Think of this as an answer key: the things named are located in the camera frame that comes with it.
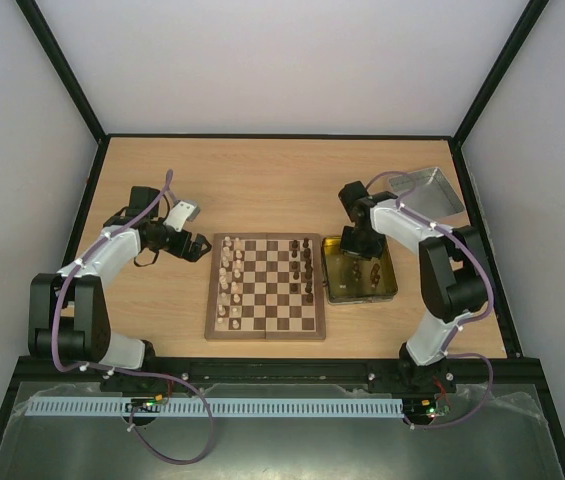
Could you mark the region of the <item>silver tin lid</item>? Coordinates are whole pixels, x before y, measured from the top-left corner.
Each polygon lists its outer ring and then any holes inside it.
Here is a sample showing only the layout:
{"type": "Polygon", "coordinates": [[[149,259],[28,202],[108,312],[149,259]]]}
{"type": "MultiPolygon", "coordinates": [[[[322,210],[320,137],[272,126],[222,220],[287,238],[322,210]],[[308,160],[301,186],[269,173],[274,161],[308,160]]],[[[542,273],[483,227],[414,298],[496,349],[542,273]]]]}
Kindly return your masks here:
{"type": "Polygon", "coordinates": [[[387,181],[389,190],[402,197],[402,202],[433,220],[442,220],[465,211],[465,206],[440,167],[393,175],[387,181]]]}

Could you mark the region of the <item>gold tin box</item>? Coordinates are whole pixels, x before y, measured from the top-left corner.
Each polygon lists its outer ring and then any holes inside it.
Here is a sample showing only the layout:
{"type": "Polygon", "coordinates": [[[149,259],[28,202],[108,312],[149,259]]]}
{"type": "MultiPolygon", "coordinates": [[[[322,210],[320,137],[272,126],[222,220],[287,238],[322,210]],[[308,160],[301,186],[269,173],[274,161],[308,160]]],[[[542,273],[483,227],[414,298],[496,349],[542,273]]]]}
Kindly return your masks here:
{"type": "Polygon", "coordinates": [[[339,236],[322,240],[327,301],[344,305],[392,300],[398,293],[398,284],[388,245],[380,258],[366,260],[344,253],[340,243],[339,236]]]}

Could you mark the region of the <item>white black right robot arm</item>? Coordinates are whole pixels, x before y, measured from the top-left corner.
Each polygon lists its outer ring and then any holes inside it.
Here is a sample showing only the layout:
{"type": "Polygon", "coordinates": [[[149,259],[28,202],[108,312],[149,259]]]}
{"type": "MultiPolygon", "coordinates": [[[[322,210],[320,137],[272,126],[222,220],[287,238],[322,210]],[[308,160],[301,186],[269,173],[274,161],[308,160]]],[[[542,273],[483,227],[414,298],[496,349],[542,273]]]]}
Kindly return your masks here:
{"type": "Polygon", "coordinates": [[[451,228],[404,203],[405,194],[370,194],[360,182],[338,193],[352,223],[343,228],[341,250],[354,258],[380,258],[391,238],[418,257],[424,316],[400,348],[398,379],[417,392],[442,377],[442,362],[454,337],[468,323],[490,315],[495,298],[478,231],[451,228]]]}

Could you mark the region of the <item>wooden chess board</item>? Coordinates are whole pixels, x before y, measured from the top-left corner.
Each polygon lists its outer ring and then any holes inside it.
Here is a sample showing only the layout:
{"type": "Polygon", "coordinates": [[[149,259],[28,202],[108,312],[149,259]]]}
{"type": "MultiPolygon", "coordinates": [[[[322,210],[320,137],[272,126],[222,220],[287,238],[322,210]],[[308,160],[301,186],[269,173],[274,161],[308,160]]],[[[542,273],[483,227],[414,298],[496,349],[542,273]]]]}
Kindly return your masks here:
{"type": "Polygon", "coordinates": [[[323,341],[322,238],[315,233],[218,233],[213,238],[205,323],[208,341],[323,341]],[[231,246],[224,246],[225,236],[231,246]],[[308,237],[309,249],[303,248],[308,237]],[[234,248],[234,239],[243,248],[234,248]],[[299,258],[291,242],[299,242],[299,258]],[[305,285],[311,282],[313,292],[305,285]]]}

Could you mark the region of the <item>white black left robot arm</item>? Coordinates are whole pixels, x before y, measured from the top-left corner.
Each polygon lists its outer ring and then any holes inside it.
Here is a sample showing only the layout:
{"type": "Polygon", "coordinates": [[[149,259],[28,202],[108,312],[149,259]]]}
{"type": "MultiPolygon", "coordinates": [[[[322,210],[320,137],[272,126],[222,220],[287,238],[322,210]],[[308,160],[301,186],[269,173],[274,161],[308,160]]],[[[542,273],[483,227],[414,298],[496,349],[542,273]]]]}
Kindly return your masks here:
{"type": "Polygon", "coordinates": [[[101,369],[106,376],[138,371],[154,352],[146,340],[116,333],[105,291],[145,250],[196,262],[211,249],[185,225],[199,213],[190,200],[178,200],[167,187],[134,186],[127,206],[109,217],[95,242],[54,273],[30,284],[28,350],[49,359],[60,372],[101,369]]]}

